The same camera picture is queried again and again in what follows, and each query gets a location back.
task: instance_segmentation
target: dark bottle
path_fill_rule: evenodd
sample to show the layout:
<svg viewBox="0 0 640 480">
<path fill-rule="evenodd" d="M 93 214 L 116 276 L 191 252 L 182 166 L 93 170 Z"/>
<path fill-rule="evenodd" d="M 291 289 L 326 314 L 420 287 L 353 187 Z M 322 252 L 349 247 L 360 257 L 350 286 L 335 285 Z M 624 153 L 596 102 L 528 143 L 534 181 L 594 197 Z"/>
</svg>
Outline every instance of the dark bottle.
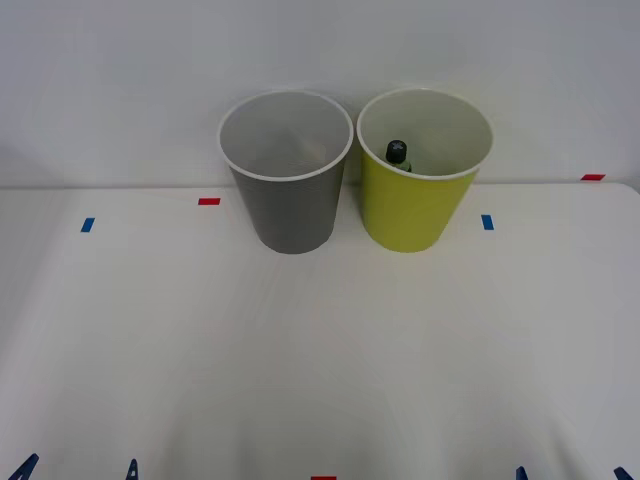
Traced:
<svg viewBox="0 0 640 480">
<path fill-rule="evenodd" d="M 387 145 L 387 162 L 405 172 L 411 171 L 411 164 L 407 160 L 407 144 L 402 140 L 392 140 Z"/>
</svg>

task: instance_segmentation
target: table surface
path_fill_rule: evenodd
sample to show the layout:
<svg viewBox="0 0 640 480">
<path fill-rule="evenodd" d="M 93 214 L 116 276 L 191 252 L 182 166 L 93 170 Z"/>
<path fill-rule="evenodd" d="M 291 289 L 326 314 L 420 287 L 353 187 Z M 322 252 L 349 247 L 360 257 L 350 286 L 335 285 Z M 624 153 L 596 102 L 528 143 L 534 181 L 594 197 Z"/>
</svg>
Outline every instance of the table surface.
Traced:
<svg viewBox="0 0 640 480">
<path fill-rule="evenodd" d="M 636 192 L 474 185 L 418 254 L 356 199 L 285 256 L 232 188 L 0 191 L 0 478 L 640 478 Z"/>
</svg>

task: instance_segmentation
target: cup rim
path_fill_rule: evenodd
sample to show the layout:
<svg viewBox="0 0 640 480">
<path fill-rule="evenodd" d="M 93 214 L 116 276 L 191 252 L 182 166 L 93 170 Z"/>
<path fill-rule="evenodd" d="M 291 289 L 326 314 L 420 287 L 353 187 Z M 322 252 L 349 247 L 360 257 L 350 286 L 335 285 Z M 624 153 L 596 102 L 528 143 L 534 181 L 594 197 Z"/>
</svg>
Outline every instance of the cup rim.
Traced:
<svg viewBox="0 0 640 480">
<path fill-rule="evenodd" d="M 344 118 L 347 120 L 347 125 L 349 127 L 349 139 L 347 140 L 347 144 L 344 147 L 344 150 L 342 150 L 342 152 L 330 163 L 328 163 L 327 165 L 325 165 L 322 168 L 319 168 L 318 170 L 313 170 L 309 173 L 305 173 L 303 175 L 295 175 L 292 177 L 270 177 L 267 175 L 259 175 L 257 173 L 253 173 L 250 172 L 248 170 L 245 170 L 242 167 L 239 167 L 238 165 L 236 165 L 235 163 L 233 163 L 229 157 L 227 157 L 227 154 L 224 153 L 224 149 L 222 148 L 222 141 L 221 141 L 221 135 L 222 135 L 222 129 L 224 128 L 225 123 L 227 123 L 227 120 L 229 119 L 229 117 L 231 117 L 231 115 L 233 115 L 239 108 L 243 107 L 244 105 L 257 100 L 258 98 L 261 97 L 267 97 L 269 95 L 277 95 L 277 94 L 282 94 L 282 93 L 301 93 L 304 95 L 309 95 L 311 97 L 319 97 L 322 100 L 324 100 L 325 102 L 330 103 L 331 105 L 333 105 L 334 107 L 336 107 L 338 109 L 338 111 L 340 111 L 343 115 Z M 240 101 L 239 103 L 237 103 L 235 106 L 233 106 L 227 113 L 224 114 L 224 116 L 222 117 L 222 120 L 220 120 L 220 124 L 218 125 L 218 133 L 217 133 L 217 143 L 218 143 L 218 151 L 220 152 L 220 154 L 222 155 L 222 158 L 224 159 L 224 161 L 226 162 L 227 165 L 229 165 L 229 167 L 231 167 L 232 169 L 234 169 L 236 172 L 241 173 L 242 175 L 245 175 L 247 177 L 253 178 L 255 180 L 262 180 L 262 181 L 267 181 L 267 182 L 296 182 L 299 180 L 305 180 L 307 178 L 311 178 L 311 177 L 315 177 L 317 175 L 320 175 L 321 173 L 326 172 L 327 170 L 331 170 L 333 167 L 335 167 L 337 164 L 339 164 L 342 159 L 347 155 L 347 153 L 349 152 L 349 149 L 351 148 L 351 145 L 353 144 L 353 137 L 354 137 L 354 128 L 353 128 L 353 122 L 351 121 L 351 117 L 349 116 L 349 114 L 347 113 L 347 111 L 344 109 L 344 107 L 342 105 L 340 105 L 338 102 L 336 102 L 334 99 L 327 97 L 326 95 L 322 95 L 320 93 L 316 93 L 313 91 L 309 91 L 309 90 L 301 90 L 301 89 L 280 89 L 280 90 L 270 90 L 268 92 L 263 92 L 263 93 L 259 93 L 257 95 L 253 95 L 249 98 L 245 98 L 244 100 Z"/>
<path fill-rule="evenodd" d="M 489 150 L 487 151 L 487 154 L 484 156 L 484 158 L 482 160 L 480 160 L 477 164 L 475 164 L 471 168 L 463 170 L 462 172 L 452 173 L 450 175 L 418 175 L 417 173 L 405 172 L 404 170 L 400 170 L 399 168 L 392 167 L 387 162 L 381 160 L 375 153 L 373 153 L 371 151 L 371 149 L 367 146 L 367 144 L 365 143 L 365 141 L 362 138 L 362 118 L 367 113 L 367 110 L 369 110 L 369 108 L 372 105 L 374 105 L 375 103 L 377 103 L 378 101 L 382 100 L 385 97 L 388 97 L 388 96 L 391 96 L 391 95 L 395 95 L 395 94 L 398 94 L 398 93 L 403 93 L 403 92 L 418 92 L 418 91 L 433 92 L 433 93 L 437 93 L 439 95 L 444 95 L 444 96 L 447 96 L 447 97 L 454 98 L 456 100 L 459 100 L 459 101 L 465 103 L 468 107 L 472 108 L 473 110 L 478 112 L 478 114 L 480 114 L 480 116 L 484 119 L 484 121 L 487 122 L 487 126 L 489 127 L 489 133 L 491 134 L 491 143 L 489 144 Z M 385 92 L 385 93 L 383 93 L 381 95 L 378 95 L 377 97 L 374 97 L 373 99 L 369 100 L 369 102 L 367 102 L 365 107 L 360 112 L 360 115 L 358 115 L 358 121 L 356 122 L 356 132 L 357 132 L 357 135 L 358 135 L 358 141 L 360 142 L 360 145 L 362 146 L 364 151 L 367 153 L 367 155 L 369 155 L 369 157 L 371 157 L 375 162 L 377 162 L 378 164 L 380 164 L 381 166 L 383 166 L 384 168 L 386 168 L 390 172 L 393 172 L 393 173 L 396 173 L 398 175 L 402 175 L 402 176 L 405 176 L 405 177 L 409 177 L 409 178 L 415 178 L 416 180 L 435 180 L 435 181 L 439 181 L 439 180 L 454 180 L 456 178 L 466 177 L 470 173 L 476 172 L 477 170 L 480 169 L 482 164 L 489 157 L 489 153 L 491 152 L 491 148 L 493 147 L 493 128 L 491 126 L 491 123 L 487 119 L 487 117 L 485 117 L 480 110 L 478 110 L 471 102 L 469 102 L 467 99 L 465 99 L 465 98 L 463 98 L 461 96 L 452 95 L 450 93 L 441 92 L 439 90 L 435 90 L 433 88 L 427 88 L 427 87 L 398 88 L 398 89 L 395 89 L 395 90 L 391 90 L 389 92 Z"/>
</svg>

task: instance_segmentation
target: gray cup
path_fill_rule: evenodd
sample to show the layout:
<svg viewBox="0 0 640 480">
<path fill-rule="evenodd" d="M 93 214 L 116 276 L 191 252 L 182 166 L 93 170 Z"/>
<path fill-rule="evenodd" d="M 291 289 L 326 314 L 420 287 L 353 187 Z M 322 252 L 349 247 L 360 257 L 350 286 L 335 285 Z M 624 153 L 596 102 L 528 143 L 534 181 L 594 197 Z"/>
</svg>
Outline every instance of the gray cup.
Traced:
<svg viewBox="0 0 640 480">
<path fill-rule="evenodd" d="M 265 245 L 295 254 L 329 239 L 352 141 L 344 108 L 315 93 L 267 93 L 227 113 L 220 150 Z"/>
</svg>

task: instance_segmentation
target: cup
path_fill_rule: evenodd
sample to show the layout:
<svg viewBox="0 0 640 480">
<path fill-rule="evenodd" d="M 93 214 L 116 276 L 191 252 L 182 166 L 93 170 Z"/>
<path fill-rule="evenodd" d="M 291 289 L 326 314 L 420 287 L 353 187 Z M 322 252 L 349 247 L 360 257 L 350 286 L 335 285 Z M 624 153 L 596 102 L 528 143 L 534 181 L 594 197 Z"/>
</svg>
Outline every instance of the cup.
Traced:
<svg viewBox="0 0 640 480">
<path fill-rule="evenodd" d="M 465 100 L 404 89 L 371 100 L 358 118 L 357 131 L 367 232 L 389 250 L 429 248 L 491 150 L 489 123 Z M 406 143 L 411 172 L 384 160 L 392 140 Z"/>
<path fill-rule="evenodd" d="M 265 93 L 227 113 L 218 144 L 265 245 L 298 254 L 329 239 L 352 142 L 347 112 L 316 93 Z"/>
</svg>

